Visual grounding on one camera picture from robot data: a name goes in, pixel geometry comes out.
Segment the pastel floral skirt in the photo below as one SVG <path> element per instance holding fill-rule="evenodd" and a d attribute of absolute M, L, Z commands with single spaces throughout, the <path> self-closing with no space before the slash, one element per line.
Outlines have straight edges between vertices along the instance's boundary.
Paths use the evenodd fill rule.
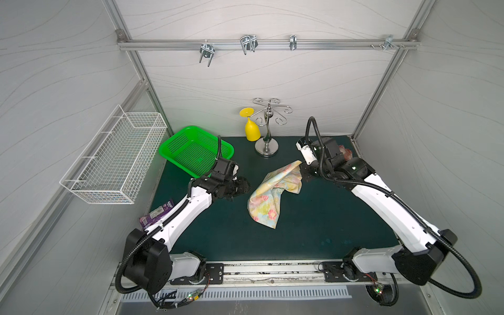
<path fill-rule="evenodd" d="M 280 217 L 284 192 L 299 194 L 302 188 L 301 166 L 297 160 L 266 175 L 248 200 L 250 217 L 259 224 L 275 229 Z"/>

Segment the red plaid skirt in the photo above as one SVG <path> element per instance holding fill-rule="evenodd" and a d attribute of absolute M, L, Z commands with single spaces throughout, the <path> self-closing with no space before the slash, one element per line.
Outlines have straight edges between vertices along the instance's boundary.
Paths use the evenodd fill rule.
<path fill-rule="evenodd" d="M 339 149 L 346 161 L 353 158 L 353 152 L 351 149 L 345 148 L 343 145 L 339 145 Z"/>

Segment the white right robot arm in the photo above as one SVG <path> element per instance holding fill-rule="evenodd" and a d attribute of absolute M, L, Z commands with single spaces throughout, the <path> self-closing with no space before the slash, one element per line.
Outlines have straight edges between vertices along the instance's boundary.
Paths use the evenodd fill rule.
<path fill-rule="evenodd" d="M 388 224 L 399 238 L 389 248 L 355 248 L 343 259 L 342 268 L 353 280 L 358 274 L 385 272 L 400 274 L 418 286 L 433 283 L 434 272 L 454 252 L 458 240 L 451 230 L 439 230 L 403 202 L 363 159 L 346 160 L 332 153 L 305 145 L 300 149 L 304 162 L 301 173 L 322 177 L 349 190 Z"/>

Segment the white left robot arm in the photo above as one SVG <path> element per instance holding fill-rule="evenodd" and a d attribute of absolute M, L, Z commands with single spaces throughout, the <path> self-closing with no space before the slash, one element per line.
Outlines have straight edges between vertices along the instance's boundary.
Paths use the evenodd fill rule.
<path fill-rule="evenodd" d="M 173 210 L 146 230 L 135 229 L 127 236 L 114 282 L 119 293 L 144 290 L 154 295 L 168 282 L 203 280 L 206 258 L 193 252 L 172 255 L 173 246 L 215 198 L 232 199 L 250 189 L 248 180 L 242 176 L 217 183 L 211 190 L 205 189 L 204 185 L 210 182 L 210 178 L 192 179 L 187 195 Z"/>

